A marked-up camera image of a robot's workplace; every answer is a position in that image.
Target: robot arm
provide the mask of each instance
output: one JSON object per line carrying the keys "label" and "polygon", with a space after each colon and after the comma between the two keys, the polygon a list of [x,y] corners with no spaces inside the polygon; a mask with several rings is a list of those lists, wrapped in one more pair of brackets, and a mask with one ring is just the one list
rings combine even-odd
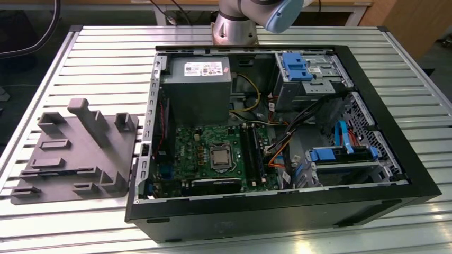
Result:
{"label": "robot arm", "polygon": [[214,43],[254,44],[256,23],[272,33],[284,32],[300,14],[302,2],[302,0],[221,0],[213,26]]}

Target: power supply label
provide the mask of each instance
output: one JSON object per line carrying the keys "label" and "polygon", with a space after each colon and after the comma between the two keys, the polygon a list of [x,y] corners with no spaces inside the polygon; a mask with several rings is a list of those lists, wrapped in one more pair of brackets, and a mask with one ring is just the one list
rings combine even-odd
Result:
{"label": "power supply label", "polygon": [[222,76],[221,62],[188,62],[184,76]]}

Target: ram slot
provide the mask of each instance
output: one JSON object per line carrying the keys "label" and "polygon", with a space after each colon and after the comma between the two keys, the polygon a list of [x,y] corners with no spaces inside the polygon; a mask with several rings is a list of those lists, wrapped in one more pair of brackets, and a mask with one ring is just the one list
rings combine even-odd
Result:
{"label": "ram slot", "polygon": [[256,144],[253,128],[248,125],[240,126],[240,143],[244,156],[242,161],[245,163],[246,183],[249,186],[257,186],[261,181],[257,161],[258,145]]}

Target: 3d printed holder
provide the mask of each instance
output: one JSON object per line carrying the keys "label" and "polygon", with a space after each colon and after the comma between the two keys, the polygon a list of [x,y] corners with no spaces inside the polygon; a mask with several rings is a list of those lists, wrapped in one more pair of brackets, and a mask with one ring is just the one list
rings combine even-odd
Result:
{"label": "3d printed holder", "polygon": [[10,202],[30,204],[121,197],[126,194],[137,117],[104,116],[88,110],[88,101],[69,101],[68,111],[42,113],[42,133]]}

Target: sticker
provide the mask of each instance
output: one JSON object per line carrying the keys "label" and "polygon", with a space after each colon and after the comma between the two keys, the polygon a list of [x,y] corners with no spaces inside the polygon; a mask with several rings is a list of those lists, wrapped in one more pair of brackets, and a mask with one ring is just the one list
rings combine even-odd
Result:
{"label": "sticker", "polygon": [[318,67],[309,67],[309,72],[321,72]]}
{"label": "sticker", "polygon": [[269,102],[268,103],[268,110],[270,110],[272,112],[274,112],[274,103]]}
{"label": "sticker", "polygon": [[222,76],[221,62],[188,62],[184,76]]}
{"label": "sticker", "polygon": [[284,178],[285,182],[290,183],[290,176],[285,171],[282,173],[282,178]]}
{"label": "sticker", "polygon": [[300,159],[301,157],[297,156],[297,155],[293,155],[293,158],[292,158],[292,163],[298,163],[300,162]]}

